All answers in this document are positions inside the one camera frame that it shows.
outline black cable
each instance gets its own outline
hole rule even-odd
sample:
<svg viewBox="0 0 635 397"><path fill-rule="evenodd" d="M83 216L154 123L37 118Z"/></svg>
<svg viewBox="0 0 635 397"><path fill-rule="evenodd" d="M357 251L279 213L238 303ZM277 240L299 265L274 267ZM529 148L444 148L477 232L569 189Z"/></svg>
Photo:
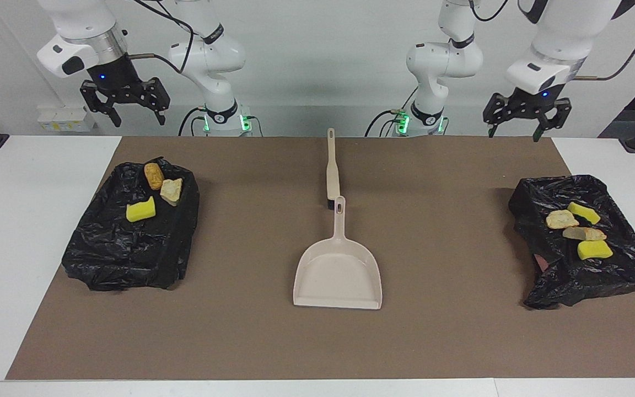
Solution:
<svg viewBox="0 0 635 397"><path fill-rule="evenodd" d="M192 108L191 111L189 111L187 113L187 115L183 118L183 122L181 123L181 128L178 128L178 136L183 135L183 127L185 126L185 123L187 122L187 119L190 118L190 116L192 115L192 113L195 113L196 111L205 111L204 108Z"/></svg>
<svg viewBox="0 0 635 397"><path fill-rule="evenodd" d="M391 123L391 126L394 125L395 121L393 120L386 120L386 123L384 123L384 125L381 126L381 131L379 131L379 138L381 138L381 136L384 134L384 128L386 127L386 124ZM389 130L386 129L386 136L389 135Z"/></svg>
<svg viewBox="0 0 635 397"><path fill-rule="evenodd" d="M492 15L489 18L482 18L481 16L478 15L477 10L474 10L474 0L469 0L469 8L472 9L472 13L474 14L474 18L477 18L478 20L482 21L482 22L489 22L490 20L496 18L497 16L499 16L499 13L501 13L501 10L504 9L504 7L506 7L506 3L508 3L509 0L504 0L504 3L502 3L501 7L499 7L499 9L497 10L497 12L494 13L494 15Z"/></svg>
<svg viewBox="0 0 635 397"><path fill-rule="evenodd" d="M261 120L257 116L247 116L247 120L256 120L256 123L259 124L259 134L264 136L264 131L261 129Z"/></svg>
<svg viewBox="0 0 635 397"><path fill-rule="evenodd" d="M191 134L192 136L195 136L195 122L196 122L197 120L202 120L202 121L204 121L204 120L205 120L205 118L204 118L204 117L202 117L202 116L198 116L198 117L196 117L196 118L192 119L192 121L190 122L190 134Z"/></svg>
<svg viewBox="0 0 635 397"><path fill-rule="evenodd" d="M382 111L381 113L378 113L378 115L376 115L376 117L374 117L374 120L372 120L371 123L369 123L369 126L366 128L366 133L364 133L364 138L369 136L369 131L371 131L371 127L374 126L374 123L376 123L376 121L378 119L380 119L381 116L388 115L389 113L391 113L390 110L385 110L385 111Z"/></svg>
<svg viewBox="0 0 635 397"><path fill-rule="evenodd" d="M577 80L577 81L609 81L609 80L615 78L616 76L619 76L619 74L622 73L622 71L624 71L624 69L628 66L628 64L631 63L631 60L633 59L634 56L635 56L635 48L633 48L633 51L631 52L631 55L628 56L626 62L624 62L624 65L622 65L622 67L620 67L619 70L615 71L614 73L612 73L611 75L609 75L607 77L578 76L578 77L575 77L574 80Z"/></svg>
<svg viewBox="0 0 635 397"><path fill-rule="evenodd" d="M163 0L154 0L154 1L157 2L159 6L161 6L161 9L165 11L169 17L174 18L173 14L171 14L171 11L169 11L168 8L166 8L166 6L163 5Z"/></svg>
<svg viewBox="0 0 635 397"><path fill-rule="evenodd" d="M449 118L446 117L445 119L448 121L448 123L445 124L445 128L443 128L443 136L445 136L445 133L448 132L448 127L449 127Z"/></svg>
<svg viewBox="0 0 635 397"><path fill-rule="evenodd" d="M413 88L413 92L411 92L411 95L408 96L408 99L406 99L406 101L404 101L403 106L401 106L401 110L406 110L406 105L408 105L408 101L411 100L411 98L413 98L414 95L416 95L416 91L418 90L418 86L416 86L415 88ZM394 116L394 119L391 120L394 124L396 123L396 119L398 119L398 115Z"/></svg>
<svg viewBox="0 0 635 397"><path fill-rule="evenodd" d="M405 110L406 105L408 105L408 101L411 100L411 98L413 98L414 95L416 95L416 91L418 90L418 87L415 87L413 89L413 92L411 93L411 95L408 96L408 99L406 101L404 101L403 106L401 106L401 109Z"/></svg>
<svg viewBox="0 0 635 397"><path fill-rule="evenodd" d="M159 10L156 10L156 8L153 8L151 6L149 6L148 4L142 2L141 0L133 0L135 3L139 4L141 7L146 8L146 10L151 11L152 13L155 13L157 15L161 15L163 18L172 20L173 22L175 22L178 25L183 25L187 28L187 31L190 32L190 41L187 43L187 51L186 51L186 56L183 60L183 65L181 65L180 68L180 73L183 73L183 71L185 70L185 66L187 64L187 58L190 57L190 50L192 48L192 41L195 38L195 31L192 29L192 26L188 25L185 21L183 20L179 20L178 18L175 18L174 16L171 16L170 14L166 15L164 13L162 13Z"/></svg>
<svg viewBox="0 0 635 397"><path fill-rule="evenodd" d="M173 68L176 73L181 73L181 71L175 65L173 65L173 62L167 60L161 55L158 55L158 53L134 53L134 55L129 55L129 60L151 60L151 58L156 58L156 60L164 61L165 63L168 63L168 66L171 66L171 68Z"/></svg>

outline white table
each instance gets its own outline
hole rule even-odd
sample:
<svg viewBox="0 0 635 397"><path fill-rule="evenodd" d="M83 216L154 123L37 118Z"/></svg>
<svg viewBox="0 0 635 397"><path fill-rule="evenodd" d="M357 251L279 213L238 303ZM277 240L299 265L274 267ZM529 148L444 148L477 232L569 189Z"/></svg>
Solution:
<svg viewBox="0 0 635 397"><path fill-rule="evenodd" d="M71 231L118 137L12 136L0 150L0 396L5 395L635 395L635 379L4 382ZM592 174L635 229L635 155L614 140L555 138L573 174Z"/></svg>

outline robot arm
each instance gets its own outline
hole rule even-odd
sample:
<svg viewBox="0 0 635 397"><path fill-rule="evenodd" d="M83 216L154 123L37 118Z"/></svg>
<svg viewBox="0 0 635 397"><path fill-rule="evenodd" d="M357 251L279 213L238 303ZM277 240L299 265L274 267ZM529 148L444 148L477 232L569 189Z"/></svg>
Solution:
<svg viewBox="0 0 635 397"><path fill-rule="evenodd" d="M537 120L535 141L549 129L562 128L572 105L569 98L558 99L559 94L577 75L595 38L634 4L635 0L519 0L521 12L539 30L531 47L506 72L514 93L508 98L494 93L484 109L489 136L511 119ZM554 115L547 116L552 110Z"/></svg>
<svg viewBox="0 0 635 397"><path fill-rule="evenodd" d="M450 37L449 42L427 42L408 51L406 65L418 80L416 98L408 109L409 136L436 129L449 93L440 78L471 77L481 68L483 55L474 42L474 24L468 0L443 0L438 25Z"/></svg>
<svg viewBox="0 0 635 397"><path fill-rule="evenodd" d="M196 83L205 100L207 128L214 135L239 136L245 131L240 104L224 76L244 67L242 45L224 33L210 0L176 0L179 19L192 26L196 39L182 74ZM170 60L179 65L187 45L175 45Z"/></svg>
<svg viewBox="0 0 635 397"><path fill-rule="evenodd" d="M38 51L43 66L58 77L86 69L91 80L80 88L92 112L108 115L115 126L121 118L115 103L137 103L156 114L161 125L170 98L161 81L141 81L126 50L116 18L104 0L38 0L58 34ZM103 102L98 93L106 97Z"/></svg>

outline black plastic bag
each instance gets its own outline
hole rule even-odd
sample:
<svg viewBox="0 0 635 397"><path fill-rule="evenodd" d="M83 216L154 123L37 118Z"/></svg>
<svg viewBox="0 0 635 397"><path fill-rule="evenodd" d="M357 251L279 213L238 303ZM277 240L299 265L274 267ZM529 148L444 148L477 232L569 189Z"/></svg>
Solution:
<svg viewBox="0 0 635 397"><path fill-rule="evenodd" d="M580 226L600 229L614 254L608 259L587 259L577 254L580 241L549 229L547 215L566 209L571 202L593 208L601 217L592 224L576 216ZM536 282L524 300L526 306L547 309L582 299L617 296L635 291L635 232L594 176L522 179L509 201L516 231L526 239L534 257Z"/></svg>
<svg viewBox="0 0 635 397"><path fill-rule="evenodd" d="M144 165L117 165L95 194L70 238L61 261L68 277L94 291L129 287L168 288L185 277L192 234L197 226L200 193L191 171L162 158L166 179L183 179L181 198L173 207L152 191ZM126 205L153 196L156 216L131 223Z"/></svg>

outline brown paper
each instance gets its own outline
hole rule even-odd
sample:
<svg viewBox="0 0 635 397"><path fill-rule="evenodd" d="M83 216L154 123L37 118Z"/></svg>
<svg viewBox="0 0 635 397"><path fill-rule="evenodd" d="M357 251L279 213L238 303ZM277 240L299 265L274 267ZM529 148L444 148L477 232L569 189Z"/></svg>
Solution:
<svg viewBox="0 0 635 397"><path fill-rule="evenodd" d="M507 201L568 174L550 140L338 139L347 236L373 252L383 308L294 307L300 255L332 234L326 145L123 138L109 170L163 155L196 174L187 278L90 292L60 270L7 379L635 377L635 293L521 303L534 264Z"/></svg>

